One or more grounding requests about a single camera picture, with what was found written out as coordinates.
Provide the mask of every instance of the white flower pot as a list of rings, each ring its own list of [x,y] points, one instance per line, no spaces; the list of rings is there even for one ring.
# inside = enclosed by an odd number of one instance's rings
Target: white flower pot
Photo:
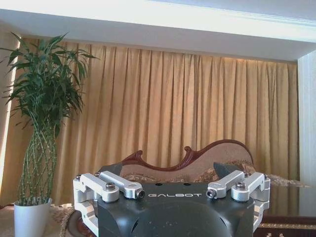
[[[15,237],[42,237],[49,217],[48,203],[37,206],[18,206],[14,203],[14,236]]]

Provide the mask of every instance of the bolt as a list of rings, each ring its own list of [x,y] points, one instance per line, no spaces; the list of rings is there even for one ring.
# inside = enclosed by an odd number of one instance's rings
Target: bolt
[[[136,198],[143,198],[145,196],[145,191],[144,190],[138,190],[136,192]]]
[[[206,196],[209,197],[210,199],[213,199],[216,197],[216,191],[213,189],[207,190]]]
[[[107,191],[113,191],[115,189],[115,183],[109,182],[105,184],[105,189]]]
[[[246,185],[244,182],[238,182],[236,183],[236,189],[237,190],[245,190],[246,189]]]

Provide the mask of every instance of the wooden table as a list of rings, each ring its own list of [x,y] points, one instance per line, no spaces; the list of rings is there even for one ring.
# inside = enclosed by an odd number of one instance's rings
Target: wooden table
[[[270,208],[254,237],[316,237],[316,189],[271,187]]]

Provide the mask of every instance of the gold curtain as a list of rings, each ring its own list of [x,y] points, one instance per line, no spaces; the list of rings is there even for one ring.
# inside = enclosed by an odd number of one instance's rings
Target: gold curtain
[[[53,198],[71,202],[72,179],[136,150],[152,165],[171,166],[184,146],[219,139],[250,149],[259,171],[298,178],[297,65],[64,43],[90,61],[82,114],[65,119],[58,137]],[[16,199],[32,132],[10,119],[0,203]]]

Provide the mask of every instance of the metal bracket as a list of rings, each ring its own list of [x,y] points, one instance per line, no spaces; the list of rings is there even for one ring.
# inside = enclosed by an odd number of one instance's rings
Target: metal bracket
[[[73,180],[74,208],[81,212],[84,224],[96,235],[99,235],[98,218],[91,200],[102,197],[104,202],[114,202],[119,198],[119,191],[126,198],[138,199],[145,195],[140,183],[130,182],[111,172],[104,171],[92,174],[78,175]]]
[[[236,182],[241,182],[245,178],[245,174],[242,171],[235,170],[224,178],[211,182],[207,185],[206,195],[211,199],[224,198],[226,197],[226,192],[229,190]]]
[[[145,196],[145,191],[140,183],[130,182],[116,174],[109,171],[100,173],[100,179],[106,182],[113,182],[118,186],[119,190],[123,192],[126,198],[138,199]]]
[[[211,199],[224,198],[229,189],[235,201],[248,201],[250,197],[254,199],[253,231],[255,232],[262,221],[264,210],[270,205],[270,179],[258,172],[245,179],[241,171],[235,170],[223,179],[209,183],[206,195]]]

